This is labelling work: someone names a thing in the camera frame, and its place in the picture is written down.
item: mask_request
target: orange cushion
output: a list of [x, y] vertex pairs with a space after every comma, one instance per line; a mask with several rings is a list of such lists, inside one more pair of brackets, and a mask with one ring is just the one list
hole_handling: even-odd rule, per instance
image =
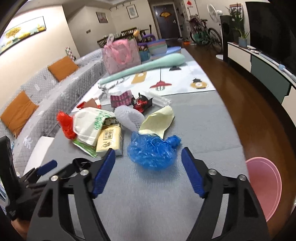
[[53, 76], [61, 82], [67, 76], [75, 72], [78, 69], [78, 66], [69, 58], [69, 56], [66, 56], [47, 68]]
[[27, 123], [30, 116], [38, 108], [24, 91], [6, 107], [3, 114], [0, 116], [2, 122], [16, 136], [19, 135], [24, 125]]

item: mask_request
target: gray quilted sofa cover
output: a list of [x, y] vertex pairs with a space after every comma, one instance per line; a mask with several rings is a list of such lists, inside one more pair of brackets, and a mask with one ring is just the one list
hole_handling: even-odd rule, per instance
[[39, 138], [49, 136], [57, 126], [57, 113], [59, 111], [70, 113], [79, 99], [106, 73], [100, 49], [76, 60], [75, 63], [79, 69], [60, 83], [47, 67], [41, 69], [23, 84], [0, 110], [1, 115], [22, 90], [32, 102], [39, 105], [16, 140], [9, 129], [0, 122], [0, 137], [7, 135], [11, 143], [15, 142], [12, 152], [13, 162], [15, 170], [20, 175], [23, 175]]

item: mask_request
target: red snack bag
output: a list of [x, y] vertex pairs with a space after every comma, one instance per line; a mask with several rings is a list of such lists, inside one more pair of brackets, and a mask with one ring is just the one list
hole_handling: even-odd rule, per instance
[[141, 95], [139, 93], [139, 98], [135, 99], [135, 97], [133, 96], [131, 99], [131, 103], [132, 103], [134, 109], [143, 113], [150, 106], [152, 106], [152, 98], [150, 100], [148, 100], [148, 98], [146, 96]]
[[57, 121], [62, 126], [65, 137], [70, 140], [75, 139], [76, 133], [73, 131], [73, 117], [67, 115], [62, 111], [59, 111], [59, 113], [57, 114]]

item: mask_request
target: red plastic bag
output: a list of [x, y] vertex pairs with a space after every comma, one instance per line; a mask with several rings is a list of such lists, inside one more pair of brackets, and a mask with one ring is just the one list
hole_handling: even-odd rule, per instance
[[70, 140], [75, 139], [76, 133], [73, 131], [73, 117], [67, 115], [62, 111], [59, 111], [59, 113], [57, 114], [57, 121], [62, 126], [65, 137]]

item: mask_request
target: standing fan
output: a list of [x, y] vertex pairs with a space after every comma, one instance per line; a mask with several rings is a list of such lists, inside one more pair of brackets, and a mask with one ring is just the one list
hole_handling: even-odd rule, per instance
[[[220, 20], [220, 16], [223, 14], [222, 11], [221, 10], [216, 10], [212, 4], [207, 5], [207, 11], [208, 11], [211, 19], [215, 23], [219, 24], [220, 32], [221, 32], [221, 36], [222, 36], [222, 27], [221, 27], [221, 20]], [[220, 60], [223, 60], [223, 54], [217, 54], [216, 58], [218, 58]]]

